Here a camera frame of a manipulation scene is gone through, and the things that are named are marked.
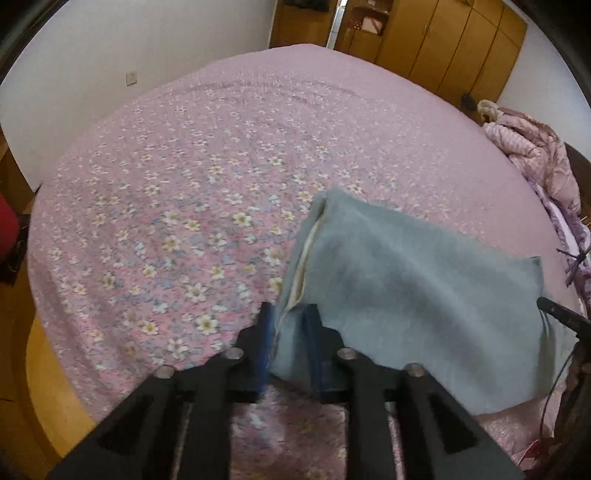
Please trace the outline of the white wall socket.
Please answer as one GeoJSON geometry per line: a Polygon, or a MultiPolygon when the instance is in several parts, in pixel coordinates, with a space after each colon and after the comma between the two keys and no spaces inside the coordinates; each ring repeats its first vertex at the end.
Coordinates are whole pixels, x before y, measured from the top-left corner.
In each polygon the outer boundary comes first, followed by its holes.
{"type": "Polygon", "coordinates": [[[129,71],[126,73],[126,85],[133,86],[137,84],[137,72],[129,71]]]}

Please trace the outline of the purple floral pillow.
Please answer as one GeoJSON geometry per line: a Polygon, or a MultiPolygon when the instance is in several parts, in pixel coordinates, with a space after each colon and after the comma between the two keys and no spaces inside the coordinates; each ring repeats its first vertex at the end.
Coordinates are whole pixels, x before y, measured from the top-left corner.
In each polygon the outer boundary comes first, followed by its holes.
{"type": "MultiPolygon", "coordinates": [[[[549,215],[551,223],[559,237],[561,244],[559,249],[577,255],[584,247],[590,248],[590,229],[578,216],[551,199],[544,189],[533,180],[528,180],[528,184],[536,193],[549,215]]],[[[571,259],[567,258],[566,262],[568,267],[571,259]]],[[[586,266],[590,270],[590,253],[588,254],[586,266]]],[[[572,285],[575,286],[580,298],[586,303],[590,303],[590,276],[584,285],[579,282],[572,285]]]]}

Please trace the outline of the wooden wardrobe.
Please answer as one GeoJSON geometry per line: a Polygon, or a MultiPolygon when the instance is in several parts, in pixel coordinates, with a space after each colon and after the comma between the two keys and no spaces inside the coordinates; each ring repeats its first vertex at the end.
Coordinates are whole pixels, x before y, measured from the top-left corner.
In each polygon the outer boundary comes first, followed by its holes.
{"type": "Polygon", "coordinates": [[[499,99],[526,32],[503,1],[280,1],[270,46],[349,54],[476,116],[480,101],[499,99]]]}

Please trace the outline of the black tripod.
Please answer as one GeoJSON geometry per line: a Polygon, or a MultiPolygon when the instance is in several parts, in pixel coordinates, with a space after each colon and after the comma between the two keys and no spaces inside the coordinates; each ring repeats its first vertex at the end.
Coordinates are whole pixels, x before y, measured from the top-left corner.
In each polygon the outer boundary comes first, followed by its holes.
{"type": "Polygon", "coordinates": [[[590,276],[590,270],[586,266],[588,254],[590,253],[590,248],[584,247],[577,255],[562,249],[557,249],[557,252],[571,259],[571,263],[565,271],[565,273],[567,274],[565,285],[569,287],[570,285],[575,284],[576,282],[579,282],[582,285],[584,285],[588,277],[590,276]]]}

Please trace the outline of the pink floral bed sheet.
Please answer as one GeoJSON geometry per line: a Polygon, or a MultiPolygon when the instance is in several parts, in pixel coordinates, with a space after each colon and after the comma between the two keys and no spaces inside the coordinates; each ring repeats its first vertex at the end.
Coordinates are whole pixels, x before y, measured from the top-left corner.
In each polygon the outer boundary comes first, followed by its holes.
{"type": "Polygon", "coordinates": [[[92,127],[36,198],[31,290],[97,421],[52,478],[589,477],[589,344],[539,309],[573,349],[548,393],[497,413],[343,340],[344,400],[269,370],[259,400],[235,401],[238,334],[263,302],[277,318],[297,234],[334,189],[539,258],[541,297],[586,318],[549,215],[483,125],[322,47],[231,57],[92,127]]]}

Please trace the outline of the grey-green fleece pants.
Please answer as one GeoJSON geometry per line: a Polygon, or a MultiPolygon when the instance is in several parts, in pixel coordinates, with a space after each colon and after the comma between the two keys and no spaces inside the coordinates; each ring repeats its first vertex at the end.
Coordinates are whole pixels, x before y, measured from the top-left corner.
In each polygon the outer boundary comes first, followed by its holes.
{"type": "Polygon", "coordinates": [[[391,368],[424,365],[472,414],[550,390],[574,335],[545,318],[542,262],[341,190],[301,225],[277,303],[270,370],[311,387],[301,311],[318,307],[346,346],[391,368]]]}

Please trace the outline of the pink quilted comforter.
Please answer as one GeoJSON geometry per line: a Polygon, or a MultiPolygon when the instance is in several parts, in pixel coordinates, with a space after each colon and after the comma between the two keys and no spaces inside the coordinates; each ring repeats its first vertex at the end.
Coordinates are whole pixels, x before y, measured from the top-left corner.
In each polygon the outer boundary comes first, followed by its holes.
{"type": "Polygon", "coordinates": [[[481,100],[477,111],[488,139],[527,180],[575,215],[581,213],[580,189],[566,146],[549,125],[490,100],[481,100]]]}

